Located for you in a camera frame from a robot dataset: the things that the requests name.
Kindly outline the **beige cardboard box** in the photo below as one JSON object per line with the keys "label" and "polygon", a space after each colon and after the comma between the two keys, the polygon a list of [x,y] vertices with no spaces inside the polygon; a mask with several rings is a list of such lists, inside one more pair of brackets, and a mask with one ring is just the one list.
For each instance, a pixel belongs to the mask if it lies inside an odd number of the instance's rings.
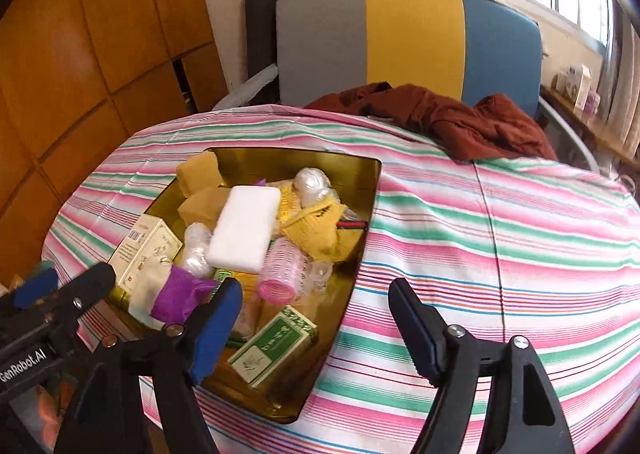
{"label": "beige cardboard box", "polygon": [[116,292],[131,295],[149,258],[172,261],[182,246],[163,219],[142,214],[108,260],[116,275]]}

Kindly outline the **green tea box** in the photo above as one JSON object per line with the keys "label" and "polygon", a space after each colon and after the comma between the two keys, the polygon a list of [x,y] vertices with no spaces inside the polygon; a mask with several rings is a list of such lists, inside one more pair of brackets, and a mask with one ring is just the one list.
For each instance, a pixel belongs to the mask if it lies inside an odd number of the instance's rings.
{"label": "green tea box", "polygon": [[252,389],[263,389],[317,340],[317,325],[291,306],[280,310],[228,359]]}

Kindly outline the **yellow sponge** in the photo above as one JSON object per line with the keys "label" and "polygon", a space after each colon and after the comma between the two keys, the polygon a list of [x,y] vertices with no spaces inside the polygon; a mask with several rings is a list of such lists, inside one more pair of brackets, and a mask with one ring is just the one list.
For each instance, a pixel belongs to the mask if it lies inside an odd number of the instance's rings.
{"label": "yellow sponge", "polygon": [[178,214],[186,226],[201,223],[213,231],[229,195],[228,188],[202,188],[178,207]]}
{"label": "yellow sponge", "polygon": [[190,197],[203,188],[218,188],[224,184],[219,171],[217,155],[212,151],[191,156],[176,168],[176,177],[184,197]]}

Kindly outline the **white foam sponge block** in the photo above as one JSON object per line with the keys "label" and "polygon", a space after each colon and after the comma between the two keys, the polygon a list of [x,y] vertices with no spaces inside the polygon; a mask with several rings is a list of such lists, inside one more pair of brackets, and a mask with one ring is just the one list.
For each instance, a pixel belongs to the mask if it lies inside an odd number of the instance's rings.
{"label": "white foam sponge block", "polygon": [[272,186],[234,186],[205,258],[216,269],[259,274],[277,222],[281,193]]}

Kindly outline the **yellow sock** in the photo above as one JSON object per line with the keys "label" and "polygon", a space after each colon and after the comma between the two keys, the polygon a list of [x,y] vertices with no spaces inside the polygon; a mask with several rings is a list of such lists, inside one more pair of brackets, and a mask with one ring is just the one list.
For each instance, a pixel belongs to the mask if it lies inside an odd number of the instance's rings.
{"label": "yellow sock", "polygon": [[368,222],[346,217],[348,207],[331,195],[280,225],[281,233],[316,261],[345,262],[356,254]]}

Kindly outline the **white plastic bag ball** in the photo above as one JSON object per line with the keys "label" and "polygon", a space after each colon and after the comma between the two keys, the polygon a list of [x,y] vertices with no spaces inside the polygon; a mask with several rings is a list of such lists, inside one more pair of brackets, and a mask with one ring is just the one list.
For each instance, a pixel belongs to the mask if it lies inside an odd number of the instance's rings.
{"label": "white plastic bag ball", "polygon": [[340,200],[330,179],[319,168],[306,167],[299,170],[293,180],[293,188],[303,208],[320,203],[328,196],[337,202]]}

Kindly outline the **yellow cracker packet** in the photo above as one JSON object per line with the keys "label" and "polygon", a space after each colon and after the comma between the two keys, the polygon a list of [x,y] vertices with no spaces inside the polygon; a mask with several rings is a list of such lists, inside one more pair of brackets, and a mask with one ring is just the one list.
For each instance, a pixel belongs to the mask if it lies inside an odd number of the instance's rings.
{"label": "yellow cracker packet", "polygon": [[257,321],[262,310],[262,300],[257,292],[258,275],[226,269],[216,270],[215,281],[223,282],[226,278],[235,278],[242,287],[242,308],[232,327],[231,338],[247,341],[256,332]]}

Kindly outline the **striped pink green bedsheet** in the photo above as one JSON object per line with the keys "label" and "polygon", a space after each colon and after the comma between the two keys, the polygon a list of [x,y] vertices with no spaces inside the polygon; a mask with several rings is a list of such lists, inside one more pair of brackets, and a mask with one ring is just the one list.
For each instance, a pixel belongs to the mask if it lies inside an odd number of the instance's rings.
{"label": "striped pink green bedsheet", "polygon": [[280,426],[206,392],[224,453],[407,453],[434,398],[387,305],[405,278],[473,335],[529,339],[576,451],[639,395],[639,208],[619,184],[548,160],[460,165],[382,122],[279,105],[198,114],[139,131],[63,205],[42,254],[62,280],[111,257],[137,218],[206,148],[306,148],[381,164],[343,324],[299,419]]}

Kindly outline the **wooden wardrobe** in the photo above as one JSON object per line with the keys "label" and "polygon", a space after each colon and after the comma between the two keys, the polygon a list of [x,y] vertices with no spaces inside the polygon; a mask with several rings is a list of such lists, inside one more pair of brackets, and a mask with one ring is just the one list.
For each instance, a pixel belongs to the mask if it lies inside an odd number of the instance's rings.
{"label": "wooden wardrobe", "polygon": [[128,136],[228,91],[205,0],[1,0],[1,281]]}

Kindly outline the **dark red blanket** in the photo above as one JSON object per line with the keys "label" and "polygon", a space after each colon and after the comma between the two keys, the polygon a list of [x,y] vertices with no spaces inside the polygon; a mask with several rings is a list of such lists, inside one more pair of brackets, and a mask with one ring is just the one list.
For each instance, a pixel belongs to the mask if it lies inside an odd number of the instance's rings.
{"label": "dark red blanket", "polygon": [[311,110],[388,119],[396,126],[440,142],[459,162],[537,157],[555,160],[538,124],[502,93],[473,106],[427,88],[375,82],[330,93],[307,105]]}

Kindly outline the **wooden desk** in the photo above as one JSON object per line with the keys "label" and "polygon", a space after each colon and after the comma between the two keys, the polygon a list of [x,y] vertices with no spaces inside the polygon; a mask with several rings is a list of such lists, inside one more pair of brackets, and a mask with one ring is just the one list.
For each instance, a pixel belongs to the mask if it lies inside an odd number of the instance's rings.
{"label": "wooden desk", "polygon": [[619,158],[626,165],[631,166],[632,169],[639,169],[639,159],[636,154],[624,145],[624,142],[616,136],[613,129],[597,114],[585,113],[583,110],[574,107],[570,104],[570,101],[565,99],[564,96],[561,96],[559,92],[549,89],[546,86],[540,87],[540,96],[559,113],[584,130],[586,135],[589,136],[595,144],[612,152],[615,157]]}

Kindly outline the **right side curtain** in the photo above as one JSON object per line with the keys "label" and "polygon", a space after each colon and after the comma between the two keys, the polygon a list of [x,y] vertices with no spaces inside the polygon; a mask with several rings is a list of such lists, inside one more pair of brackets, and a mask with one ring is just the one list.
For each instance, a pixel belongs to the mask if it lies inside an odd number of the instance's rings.
{"label": "right side curtain", "polygon": [[608,133],[626,154],[639,147],[639,35],[617,0],[612,18],[608,56],[600,77],[600,113]]}

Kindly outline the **white box on desk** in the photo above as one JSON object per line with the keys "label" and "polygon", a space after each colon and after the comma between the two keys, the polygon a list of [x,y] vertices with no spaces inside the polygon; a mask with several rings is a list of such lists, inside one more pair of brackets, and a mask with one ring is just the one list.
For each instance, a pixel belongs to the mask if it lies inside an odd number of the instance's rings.
{"label": "white box on desk", "polygon": [[591,87],[591,73],[582,63],[572,64],[566,73],[565,94],[575,108],[582,110],[587,102]]}

